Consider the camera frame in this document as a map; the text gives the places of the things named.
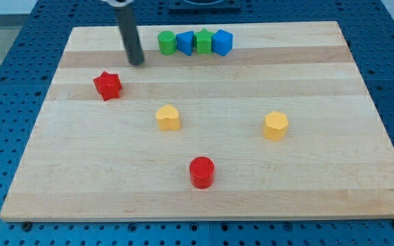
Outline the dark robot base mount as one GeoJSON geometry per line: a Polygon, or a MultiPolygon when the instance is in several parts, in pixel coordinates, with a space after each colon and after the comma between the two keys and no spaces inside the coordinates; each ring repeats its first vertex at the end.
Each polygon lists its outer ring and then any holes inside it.
{"type": "Polygon", "coordinates": [[[240,11],[240,0],[167,0],[169,12],[184,11],[213,11],[233,10],[240,11]]]}

